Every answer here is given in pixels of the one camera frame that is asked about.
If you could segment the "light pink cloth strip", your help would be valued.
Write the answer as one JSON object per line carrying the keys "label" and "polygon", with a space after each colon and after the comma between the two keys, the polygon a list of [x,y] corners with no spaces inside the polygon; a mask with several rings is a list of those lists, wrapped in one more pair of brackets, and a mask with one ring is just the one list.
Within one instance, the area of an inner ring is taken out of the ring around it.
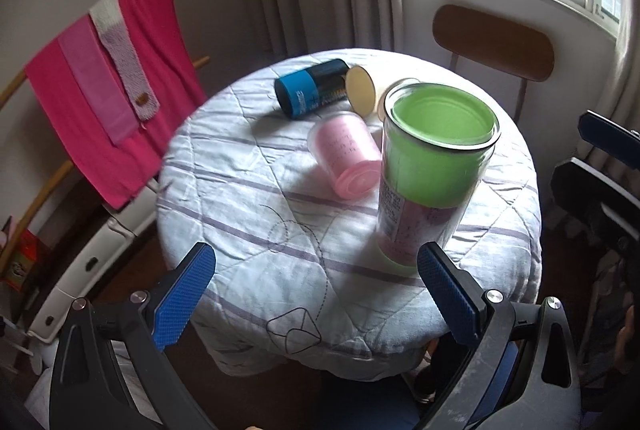
{"label": "light pink cloth strip", "polygon": [[82,16],[58,36],[58,44],[90,109],[114,145],[121,145],[138,128],[122,85],[101,50],[88,16]]}

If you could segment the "blue black cup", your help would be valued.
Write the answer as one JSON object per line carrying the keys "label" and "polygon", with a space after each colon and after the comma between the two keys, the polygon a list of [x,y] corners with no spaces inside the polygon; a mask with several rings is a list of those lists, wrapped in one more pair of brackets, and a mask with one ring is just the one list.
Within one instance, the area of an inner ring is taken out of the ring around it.
{"label": "blue black cup", "polygon": [[277,78],[273,89],[282,112],[296,119],[345,99],[348,71],[343,60],[333,59]]}

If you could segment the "brown wooden chair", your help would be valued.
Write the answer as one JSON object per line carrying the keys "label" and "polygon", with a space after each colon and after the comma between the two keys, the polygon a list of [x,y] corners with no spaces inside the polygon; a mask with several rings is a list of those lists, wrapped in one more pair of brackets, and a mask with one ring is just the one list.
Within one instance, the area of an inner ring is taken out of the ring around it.
{"label": "brown wooden chair", "polygon": [[450,52],[448,68],[457,72],[460,58],[520,79],[513,120],[518,124],[530,83],[547,80],[555,55],[547,35],[529,26],[463,7],[443,5],[434,15],[435,42]]}

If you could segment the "green pink clear tumbler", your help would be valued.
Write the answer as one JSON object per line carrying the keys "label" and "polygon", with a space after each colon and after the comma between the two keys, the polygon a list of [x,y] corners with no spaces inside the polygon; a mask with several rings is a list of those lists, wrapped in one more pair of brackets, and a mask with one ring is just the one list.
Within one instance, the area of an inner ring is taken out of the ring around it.
{"label": "green pink clear tumbler", "polygon": [[456,231],[500,137],[498,117],[456,87],[408,83],[384,99],[376,241],[413,267],[420,247]]}

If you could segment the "cream round lid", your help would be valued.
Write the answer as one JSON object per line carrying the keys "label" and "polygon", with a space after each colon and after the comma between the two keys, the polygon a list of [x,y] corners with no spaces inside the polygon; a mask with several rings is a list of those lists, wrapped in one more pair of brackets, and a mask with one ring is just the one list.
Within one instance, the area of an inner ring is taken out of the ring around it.
{"label": "cream round lid", "polygon": [[355,65],[345,76],[346,96],[352,110],[361,117],[369,116],[376,108],[376,91],[371,75]]}

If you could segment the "knitted pink white scarf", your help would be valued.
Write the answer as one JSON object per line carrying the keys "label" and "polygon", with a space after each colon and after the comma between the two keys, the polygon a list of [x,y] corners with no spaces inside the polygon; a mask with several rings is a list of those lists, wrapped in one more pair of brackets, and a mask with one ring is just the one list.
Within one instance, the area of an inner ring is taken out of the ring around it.
{"label": "knitted pink white scarf", "polygon": [[119,0],[99,0],[89,9],[89,14],[103,47],[114,62],[138,120],[150,120],[160,110],[160,102],[143,71]]}

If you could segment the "pink plastic cup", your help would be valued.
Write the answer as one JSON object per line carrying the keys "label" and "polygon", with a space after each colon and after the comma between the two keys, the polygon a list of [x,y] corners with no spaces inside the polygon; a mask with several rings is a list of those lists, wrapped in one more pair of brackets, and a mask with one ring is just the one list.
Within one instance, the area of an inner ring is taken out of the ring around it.
{"label": "pink plastic cup", "polygon": [[381,178],[382,154],[357,114],[333,114],[314,125],[307,145],[334,192],[344,199],[367,195]]}

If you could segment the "red snack packet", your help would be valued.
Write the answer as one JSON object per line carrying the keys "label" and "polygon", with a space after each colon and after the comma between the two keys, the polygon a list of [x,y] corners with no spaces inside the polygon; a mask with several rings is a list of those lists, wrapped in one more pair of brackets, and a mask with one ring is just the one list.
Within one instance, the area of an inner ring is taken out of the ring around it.
{"label": "red snack packet", "polygon": [[1,273],[1,282],[17,293],[24,291],[29,277],[41,268],[49,254],[49,248],[40,238],[26,229],[17,241],[6,268]]}

